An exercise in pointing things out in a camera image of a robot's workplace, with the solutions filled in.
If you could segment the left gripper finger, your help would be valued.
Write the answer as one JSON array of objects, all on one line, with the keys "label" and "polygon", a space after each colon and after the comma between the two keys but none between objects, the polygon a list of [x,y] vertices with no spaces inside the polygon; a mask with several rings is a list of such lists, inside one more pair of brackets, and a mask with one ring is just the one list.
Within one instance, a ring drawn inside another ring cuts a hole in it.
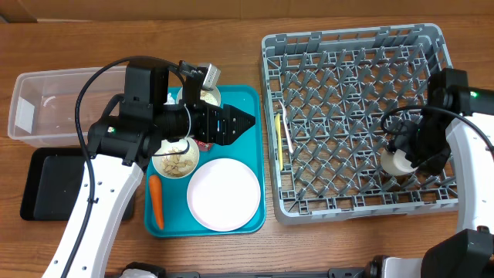
[{"label": "left gripper finger", "polygon": [[227,143],[233,144],[241,135],[255,124],[252,122],[231,122],[227,127]]},{"label": "left gripper finger", "polygon": [[230,116],[232,122],[239,126],[254,126],[255,125],[255,117],[251,114],[246,113],[245,111],[240,110],[237,107],[230,106]]}]

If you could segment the white cup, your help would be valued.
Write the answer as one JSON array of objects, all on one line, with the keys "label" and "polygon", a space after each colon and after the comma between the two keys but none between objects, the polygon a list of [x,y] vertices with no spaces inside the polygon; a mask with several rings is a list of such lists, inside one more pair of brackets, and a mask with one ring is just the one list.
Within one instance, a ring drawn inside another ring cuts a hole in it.
[{"label": "white cup", "polygon": [[381,166],[384,171],[393,176],[410,174],[417,170],[411,166],[411,162],[406,159],[406,153],[402,150],[390,152],[384,149],[381,153]]}]

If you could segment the yellow plastic spoon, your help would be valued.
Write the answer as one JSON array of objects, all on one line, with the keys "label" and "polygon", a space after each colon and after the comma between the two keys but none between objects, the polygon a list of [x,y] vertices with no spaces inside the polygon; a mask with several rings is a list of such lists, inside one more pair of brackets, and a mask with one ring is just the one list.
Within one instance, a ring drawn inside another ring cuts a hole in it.
[{"label": "yellow plastic spoon", "polygon": [[276,143],[277,143],[277,157],[279,161],[279,170],[282,171],[283,166],[283,143],[281,135],[281,115],[277,114],[274,118],[275,130],[276,130]]}]

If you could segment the green bowl with nuts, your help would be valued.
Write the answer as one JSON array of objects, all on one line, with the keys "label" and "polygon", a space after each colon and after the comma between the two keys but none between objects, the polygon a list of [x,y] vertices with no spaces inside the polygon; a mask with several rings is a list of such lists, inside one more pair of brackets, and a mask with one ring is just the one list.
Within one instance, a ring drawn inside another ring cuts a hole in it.
[{"label": "green bowl with nuts", "polygon": [[198,166],[199,157],[198,145],[193,139],[187,138],[176,142],[163,140],[151,161],[160,175],[177,179],[190,175]]}]

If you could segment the pink round plate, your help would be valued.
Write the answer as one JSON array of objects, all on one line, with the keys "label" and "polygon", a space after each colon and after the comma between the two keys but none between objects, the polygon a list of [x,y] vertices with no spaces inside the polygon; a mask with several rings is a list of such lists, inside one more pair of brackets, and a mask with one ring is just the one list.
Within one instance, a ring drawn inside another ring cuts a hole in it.
[{"label": "pink round plate", "polygon": [[216,232],[243,227],[256,214],[260,201],[261,188],[255,173],[231,158],[203,164],[188,184],[190,213],[199,224]]}]

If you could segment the orange carrot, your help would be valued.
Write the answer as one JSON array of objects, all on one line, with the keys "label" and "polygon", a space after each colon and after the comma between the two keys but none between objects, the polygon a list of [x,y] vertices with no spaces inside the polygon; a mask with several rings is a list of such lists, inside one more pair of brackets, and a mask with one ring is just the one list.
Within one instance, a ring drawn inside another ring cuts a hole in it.
[{"label": "orange carrot", "polygon": [[163,214],[163,193],[161,180],[157,175],[149,177],[149,190],[151,195],[152,207],[157,227],[160,230],[164,229],[164,214]]}]

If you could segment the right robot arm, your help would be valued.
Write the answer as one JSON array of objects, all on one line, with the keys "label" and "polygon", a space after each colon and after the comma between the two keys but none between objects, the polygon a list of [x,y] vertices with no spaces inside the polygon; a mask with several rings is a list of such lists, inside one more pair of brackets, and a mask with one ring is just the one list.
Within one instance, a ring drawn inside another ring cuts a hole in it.
[{"label": "right robot arm", "polygon": [[391,139],[381,154],[390,175],[420,170],[438,175],[453,160],[457,233],[420,259],[377,256],[365,277],[491,277],[493,275],[493,92],[469,86],[464,70],[444,68],[428,78],[421,120],[382,127]]}]

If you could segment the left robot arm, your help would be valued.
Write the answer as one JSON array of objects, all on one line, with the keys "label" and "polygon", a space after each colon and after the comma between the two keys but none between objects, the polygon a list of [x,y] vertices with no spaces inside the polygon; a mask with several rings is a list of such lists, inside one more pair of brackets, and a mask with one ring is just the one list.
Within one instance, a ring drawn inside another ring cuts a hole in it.
[{"label": "left robot arm", "polygon": [[213,106],[199,98],[215,85],[206,67],[191,67],[183,80],[183,102],[167,105],[168,77],[179,68],[151,65],[130,57],[124,93],[114,97],[88,135],[78,133],[86,159],[73,211],[45,277],[102,277],[130,198],[151,156],[164,139],[195,136],[230,145],[251,128],[258,115],[232,105]]}]

